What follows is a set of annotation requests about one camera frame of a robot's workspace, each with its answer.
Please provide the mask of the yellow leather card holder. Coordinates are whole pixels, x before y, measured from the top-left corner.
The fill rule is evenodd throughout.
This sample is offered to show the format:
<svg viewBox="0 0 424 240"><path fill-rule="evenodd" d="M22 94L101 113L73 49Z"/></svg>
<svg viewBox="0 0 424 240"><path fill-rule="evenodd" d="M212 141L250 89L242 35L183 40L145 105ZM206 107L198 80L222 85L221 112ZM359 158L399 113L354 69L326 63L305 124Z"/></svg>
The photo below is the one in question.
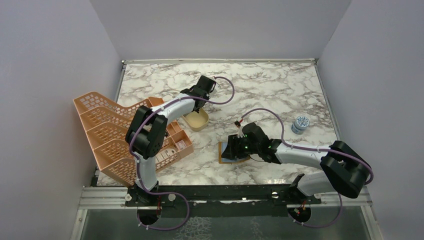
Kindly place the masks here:
<svg viewBox="0 0 424 240"><path fill-rule="evenodd" d="M250 160L251 158L249 156L245 157L245 158L236 158L236 159L229 159L229 158L224 158L222 157L222 154L225 150L225 148L227 147L228 143L227 142L222 142L220 141L218 143L218 162L220 164L239 164L245 161Z"/></svg>

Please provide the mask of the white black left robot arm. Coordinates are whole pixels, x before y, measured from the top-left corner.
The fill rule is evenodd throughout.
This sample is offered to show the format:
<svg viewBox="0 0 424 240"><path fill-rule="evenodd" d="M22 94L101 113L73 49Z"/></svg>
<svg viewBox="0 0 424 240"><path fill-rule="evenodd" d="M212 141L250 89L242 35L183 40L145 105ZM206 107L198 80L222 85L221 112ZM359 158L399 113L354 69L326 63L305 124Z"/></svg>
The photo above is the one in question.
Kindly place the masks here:
<svg viewBox="0 0 424 240"><path fill-rule="evenodd" d="M209 101L217 82L214 78L202 75L197 83L165 103L155 107L139 107L125 136L129 152L135 160L135 184L140 188L138 199L144 205L152 205L157 200L154 189L156 178L156 155L161 150L167 126L177 118L197 112Z"/></svg>

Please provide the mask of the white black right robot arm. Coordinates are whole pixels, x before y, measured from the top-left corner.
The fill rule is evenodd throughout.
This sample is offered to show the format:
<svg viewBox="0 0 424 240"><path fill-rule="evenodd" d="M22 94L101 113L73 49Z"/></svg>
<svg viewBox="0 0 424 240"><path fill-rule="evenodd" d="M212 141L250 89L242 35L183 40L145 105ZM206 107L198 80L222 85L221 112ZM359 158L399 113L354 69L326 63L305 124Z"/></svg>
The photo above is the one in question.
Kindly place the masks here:
<svg viewBox="0 0 424 240"><path fill-rule="evenodd" d="M241 135L228 136L226 146L220 150L221 158L238 161L258 155L266 163L297 164L320 170L313 174L301 173L290 184L288 196L296 204L327 192L356 199L371 177L371 166L343 141L312 148L268 138L255 123L241 127L240 131Z"/></svg>

